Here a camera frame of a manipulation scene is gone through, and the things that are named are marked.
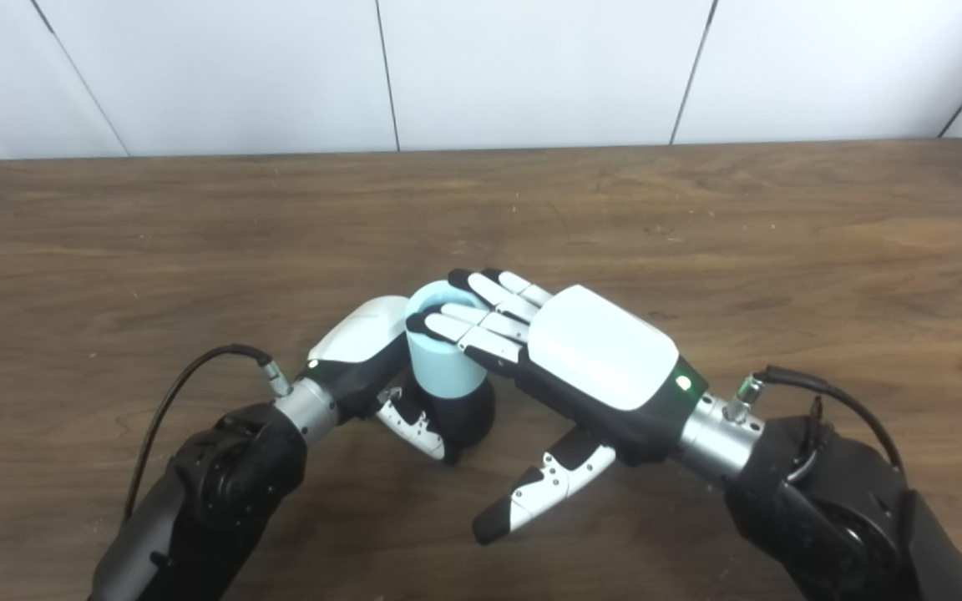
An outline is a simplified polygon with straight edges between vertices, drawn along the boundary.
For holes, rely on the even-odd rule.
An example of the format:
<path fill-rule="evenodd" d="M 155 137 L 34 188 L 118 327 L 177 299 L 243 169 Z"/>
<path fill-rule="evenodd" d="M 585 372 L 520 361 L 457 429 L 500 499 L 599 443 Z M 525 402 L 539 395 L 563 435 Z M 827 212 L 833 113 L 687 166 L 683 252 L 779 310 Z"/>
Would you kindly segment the right white and black hand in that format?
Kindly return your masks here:
<path fill-rule="evenodd" d="M 457 347 L 574 426 L 474 518 L 477 543 L 514 533 L 615 462 L 661 463 L 707 389 L 665 332 L 582 285 L 549 293 L 510 270 L 451 270 L 481 308 L 442 304 L 406 328 Z"/>

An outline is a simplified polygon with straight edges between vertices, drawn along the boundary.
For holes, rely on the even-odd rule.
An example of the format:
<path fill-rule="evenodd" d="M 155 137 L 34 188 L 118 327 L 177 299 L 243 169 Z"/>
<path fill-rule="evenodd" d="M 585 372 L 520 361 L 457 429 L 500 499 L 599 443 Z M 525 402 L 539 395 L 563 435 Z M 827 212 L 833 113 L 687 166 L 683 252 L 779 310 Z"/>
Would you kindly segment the left white and black hand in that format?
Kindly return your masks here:
<path fill-rule="evenodd" d="M 375 417 L 423 454 L 452 465 L 458 452 L 406 371 L 411 366 L 407 303 L 400 295 L 362 303 L 312 347 L 301 381 L 323 396 L 333 426 Z"/>

